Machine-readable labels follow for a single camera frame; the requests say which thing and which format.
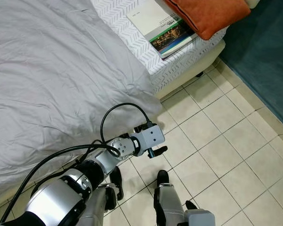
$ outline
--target mattress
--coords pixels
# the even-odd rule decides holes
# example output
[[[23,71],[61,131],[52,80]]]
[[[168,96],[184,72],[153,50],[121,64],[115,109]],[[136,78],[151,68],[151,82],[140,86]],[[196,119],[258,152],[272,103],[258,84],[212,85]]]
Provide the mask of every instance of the mattress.
[[[147,68],[154,92],[159,92],[186,71],[224,37],[226,28],[210,40],[197,37],[176,53],[162,60],[155,49],[126,17],[126,13],[145,0],[91,0],[99,17],[123,40],[136,58]]]
[[[152,93],[146,68],[89,0],[0,0],[0,201],[45,157],[98,139],[112,106],[133,102],[149,117],[158,113]],[[118,108],[104,135],[142,121],[136,109]],[[78,154],[51,160],[33,180]]]

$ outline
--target orange pillow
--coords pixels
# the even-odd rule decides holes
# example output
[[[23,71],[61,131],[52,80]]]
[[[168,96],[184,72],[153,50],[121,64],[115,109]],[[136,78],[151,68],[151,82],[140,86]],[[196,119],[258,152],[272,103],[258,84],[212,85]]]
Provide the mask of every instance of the orange pillow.
[[[202,39],[209,40],[217,31],[250,13],[245,0],[165,0]]]

